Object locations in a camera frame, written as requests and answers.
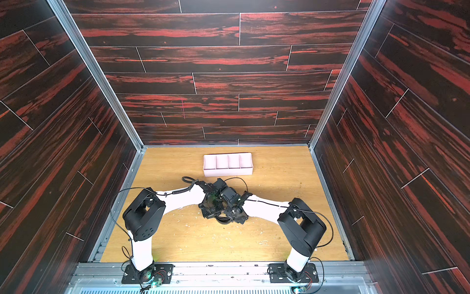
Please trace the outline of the pink divided storage box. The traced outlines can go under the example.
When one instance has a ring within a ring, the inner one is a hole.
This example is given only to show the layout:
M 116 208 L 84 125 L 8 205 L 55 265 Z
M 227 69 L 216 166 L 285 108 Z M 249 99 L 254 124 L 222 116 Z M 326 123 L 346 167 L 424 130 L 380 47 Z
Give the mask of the pink divided storage box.
M 252 175 L 252 153 L 204 155 L 203 172 L 205 177 Z

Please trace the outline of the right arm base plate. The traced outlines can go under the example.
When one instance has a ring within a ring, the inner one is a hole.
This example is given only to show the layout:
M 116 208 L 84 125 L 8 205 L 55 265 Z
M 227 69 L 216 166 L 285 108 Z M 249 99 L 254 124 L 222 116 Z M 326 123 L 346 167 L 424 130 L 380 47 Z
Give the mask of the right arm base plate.
M 297 272 L 287 263 L 270 263 L 267 273 L 271 283 L 318 283 L 319 277 L 316 266 L 307 263 L 305 267 Z

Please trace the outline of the black leather belt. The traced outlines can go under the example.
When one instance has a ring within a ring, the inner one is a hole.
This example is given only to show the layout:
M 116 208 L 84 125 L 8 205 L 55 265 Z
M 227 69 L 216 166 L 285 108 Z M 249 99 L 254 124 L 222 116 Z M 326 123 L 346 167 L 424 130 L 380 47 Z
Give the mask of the black leather belt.
M 215 216 L 216 221 L 222 225 L 228 225 L 233 222 L 233 220 L 225 215 L 219 214 Z

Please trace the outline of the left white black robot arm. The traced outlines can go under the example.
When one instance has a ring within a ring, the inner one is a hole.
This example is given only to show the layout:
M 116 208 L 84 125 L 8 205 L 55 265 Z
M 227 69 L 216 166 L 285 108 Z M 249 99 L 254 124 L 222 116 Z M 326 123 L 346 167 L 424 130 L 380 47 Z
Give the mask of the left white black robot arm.
M 144 188 L 122 215 L 132 239 L 131 262 L 135 269 L 143 271 L 153 263 L 152 237 L 165 214 L 187 206 L 199 205 L 213 193 L 215 187 L 203 181 L 173 191 Z

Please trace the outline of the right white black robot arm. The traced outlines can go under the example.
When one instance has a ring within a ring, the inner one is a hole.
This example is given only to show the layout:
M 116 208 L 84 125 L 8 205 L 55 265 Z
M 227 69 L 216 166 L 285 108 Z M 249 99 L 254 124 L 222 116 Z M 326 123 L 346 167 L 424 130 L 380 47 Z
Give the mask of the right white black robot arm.
M 227 204 L 224 213 L 238 223 L 252 217 L 278 224 L 291 245 L 286 270 L 296 274 L 304 270 L 327 230 L 325 223 L 299 198 L 276 202 L 252 195 L 237 205 Z

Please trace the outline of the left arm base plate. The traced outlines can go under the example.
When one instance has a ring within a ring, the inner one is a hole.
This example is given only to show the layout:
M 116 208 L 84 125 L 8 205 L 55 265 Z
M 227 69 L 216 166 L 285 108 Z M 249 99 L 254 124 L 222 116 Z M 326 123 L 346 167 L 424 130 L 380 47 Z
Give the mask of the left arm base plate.
M 121 283 L 160 287 L 162 284 L 171 282 L 174 267 L 171 263 L 153 263 L 146 269 L 138 271 L 133 263 L 130 263 L 124 270 Z

